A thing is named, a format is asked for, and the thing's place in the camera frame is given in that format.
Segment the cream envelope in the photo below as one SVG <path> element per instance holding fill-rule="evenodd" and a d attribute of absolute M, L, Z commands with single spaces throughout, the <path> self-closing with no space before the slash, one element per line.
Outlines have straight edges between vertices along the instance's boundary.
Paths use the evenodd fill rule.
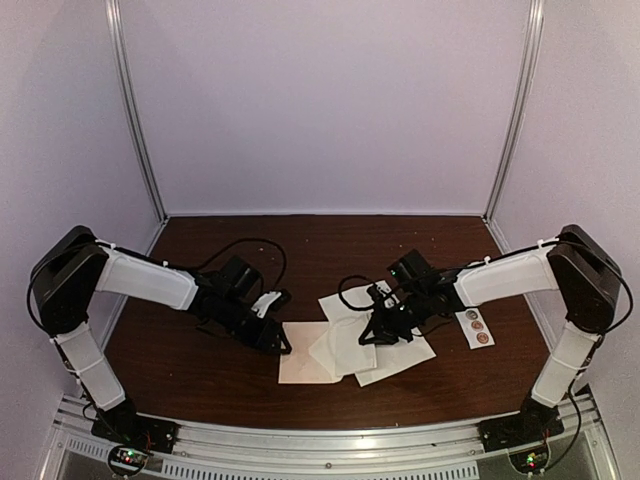
<path fill-rule="evenodd" d="M 335 374 L 328 322 L 285 322 L 283 327 L 292 351 L 280 357 L 279 384 L 335 384 L 342 380 Z"/>

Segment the white letter paper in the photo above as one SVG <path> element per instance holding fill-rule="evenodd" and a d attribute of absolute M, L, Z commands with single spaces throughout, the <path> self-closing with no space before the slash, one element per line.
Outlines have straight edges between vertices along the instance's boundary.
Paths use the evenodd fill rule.
<path fill-rule="evenodd" d="M 343 319 L 332 323 L 310 346 L 311 357 L 334 381 L 377 367 L 375 346 L 359 343 L 365 326 L 366 321 L 363 318 Z"/>

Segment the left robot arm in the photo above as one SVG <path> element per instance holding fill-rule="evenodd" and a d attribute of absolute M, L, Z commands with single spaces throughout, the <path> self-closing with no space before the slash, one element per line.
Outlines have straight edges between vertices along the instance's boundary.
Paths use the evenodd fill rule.
<path fill-rule="evenodd" d="M 213 321 L 254 350 L 288 355 L 292 346 L 272 318 L 291 295 L 274 287 L 254 301 L 247 296 L 263 275 L 238 256 L 220 269 L 182 267 L 107 243 L 91 229 L 73 227 L 33 267 L 26 292 L 32 322 L 45 332 L 99 413 L 123 444 L 137 442 L 144 424 L 89 325 L 88 308 L 97 293 L 135 298 Z"/>

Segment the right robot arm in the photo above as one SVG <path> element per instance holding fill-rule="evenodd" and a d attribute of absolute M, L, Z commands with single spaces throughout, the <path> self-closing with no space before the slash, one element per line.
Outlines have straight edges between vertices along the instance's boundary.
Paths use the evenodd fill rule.
<path fill-rule="evenodd" d="M 461 267 L 435 268 L 412 250 L 389 266 L 404 296 L 368 287 L 370 319 L 360 345 L 412 341 L 417 327 L 437 317 L 464 313 L 506 298 L 556 291 L 566 309 L 565 325 L 544 367 L 513 419 L 519 440 L 535 440 L 551 424 L 561 400 L 616 327 L 621 270 L 579 226 L 534 246 Z"/>

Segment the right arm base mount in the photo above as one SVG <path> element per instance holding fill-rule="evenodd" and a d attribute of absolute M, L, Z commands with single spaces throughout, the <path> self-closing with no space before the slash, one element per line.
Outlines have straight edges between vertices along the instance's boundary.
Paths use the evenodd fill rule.
<path fill-rule="evenodd" d="M 522 413 L 483 420 L 478 426 L 486 453 L 506 450 L 511 466 L 520 474 L 540 474 L 550 462 L 551 437 L 564 432 L 561 420 L 543 424 Z"/>

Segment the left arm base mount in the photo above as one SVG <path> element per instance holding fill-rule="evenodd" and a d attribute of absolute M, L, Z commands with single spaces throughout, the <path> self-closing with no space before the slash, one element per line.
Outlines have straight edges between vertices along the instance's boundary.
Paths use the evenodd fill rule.
<path fill-rule="evenodd" d="M 113 474 L 130 478 L 142 473 L 158 454 L 171 454 L 177 440 L 177 423 L 151 417 L 134 417 L 129 433 L 118 432 L 105 419 L 93 420 L 91 434 L 114 443 L 106 456 L 106 464 Z"/>

